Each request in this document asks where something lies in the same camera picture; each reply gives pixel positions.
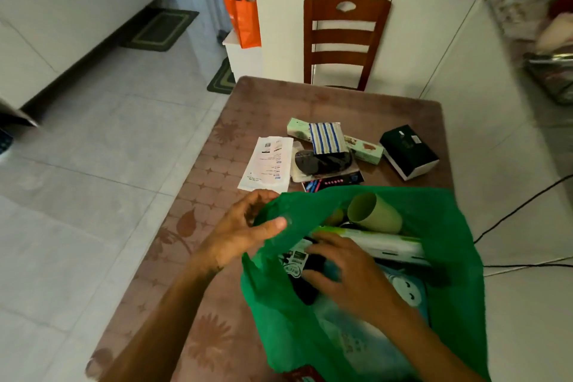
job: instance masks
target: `white paper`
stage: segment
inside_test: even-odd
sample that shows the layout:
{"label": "white paper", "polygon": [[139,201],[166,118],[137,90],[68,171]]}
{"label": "white paper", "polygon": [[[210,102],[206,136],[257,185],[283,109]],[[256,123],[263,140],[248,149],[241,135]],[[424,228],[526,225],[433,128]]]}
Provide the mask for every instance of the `white paper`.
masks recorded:
{"label": "white paper", "polygon": [[290,183],[292,142],[292,138],[280,136],[259,138],[238,188],[286,192]]}

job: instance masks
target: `plastic bag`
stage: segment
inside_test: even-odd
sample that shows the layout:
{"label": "plastic bag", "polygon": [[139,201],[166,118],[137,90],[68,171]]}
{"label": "plastic bag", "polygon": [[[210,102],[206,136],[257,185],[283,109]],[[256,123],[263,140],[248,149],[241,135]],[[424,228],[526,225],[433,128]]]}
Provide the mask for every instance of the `plastic bag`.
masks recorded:
{"label": "plastic bag", "polygon": [[260,47],[257,0],[223,0],[242,48]]}
{"label": "plastic bag", "polygon": [[483,265],[465,218],[448,190],[345,186],[316,193],[283,193],[255,221],[283,216],[289,226],[251,260],[243,255],[241,289],[254,316],[270,367],[279,373],[311,365],[326,382],[366,381],[329,341],[311,307],[296,296],[278,256],[362,192],[396,208],[404,229],[421,238],[432,270],[426,282],[432,329],[450,350],[486,379],[487,344]]}

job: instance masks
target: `chair backrest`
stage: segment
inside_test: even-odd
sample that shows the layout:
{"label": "chair backrest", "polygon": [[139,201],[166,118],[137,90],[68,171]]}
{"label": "chair backrest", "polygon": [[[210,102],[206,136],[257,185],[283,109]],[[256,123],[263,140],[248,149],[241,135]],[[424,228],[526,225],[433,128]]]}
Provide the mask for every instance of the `chair backrest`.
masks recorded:
{"label": "chair backrest", "polygon": [[[342,2],[352,2],[351,10],[339,9]],[[390,13],[389,0],[304,0],[304,82],[311,82],[313,65],[350,64],[361,65],[362,74],[358,90],[364,91],[380,38]],[[375,22],[374,31],[357,29],[312,29],[313,21],[354,20]],[[319,51],[313,52],[313,44],[361,44],[368,45],[368,52]]]}

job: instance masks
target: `person's left hand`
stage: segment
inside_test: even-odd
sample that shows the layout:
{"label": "person's left hand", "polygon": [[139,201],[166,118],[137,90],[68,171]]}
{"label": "person's left hand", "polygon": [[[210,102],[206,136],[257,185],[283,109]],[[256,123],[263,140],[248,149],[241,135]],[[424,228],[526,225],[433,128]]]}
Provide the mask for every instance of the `person's left hand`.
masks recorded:
{"label": "person's left hand", "polygon": [[270,201],[278,197],[272,190],[257,189],[231,206],[201,243],[198,252],[212,269],[223,269],[255,243],[275,237],[287,225],[285,218],[269,220],[253,227],[254,218]]}

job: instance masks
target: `cup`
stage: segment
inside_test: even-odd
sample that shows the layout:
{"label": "cup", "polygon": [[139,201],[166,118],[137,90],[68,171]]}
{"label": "cup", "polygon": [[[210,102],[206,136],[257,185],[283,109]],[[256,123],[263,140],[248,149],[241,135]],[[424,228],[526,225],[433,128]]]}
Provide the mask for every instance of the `cup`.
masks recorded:
{"label": "cup", "polygon": [[397,234],[402,229],[402,217],[397,210],[376,193],[366,192],[352,198],[348,220],[370,231]]}

